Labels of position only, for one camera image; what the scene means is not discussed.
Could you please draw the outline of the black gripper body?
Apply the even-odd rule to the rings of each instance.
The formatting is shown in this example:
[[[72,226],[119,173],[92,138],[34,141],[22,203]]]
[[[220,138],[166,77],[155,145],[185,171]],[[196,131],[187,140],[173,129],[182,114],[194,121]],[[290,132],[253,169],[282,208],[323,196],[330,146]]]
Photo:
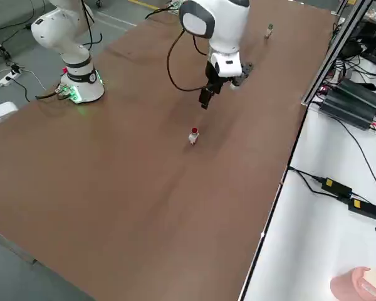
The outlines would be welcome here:
[[[206,65],[206,77],[208,88],[221,88],[224,83],[229,81],[229,77],[221,77],[219,75],[219,64],[213,65],[210,61],[207,61]]]

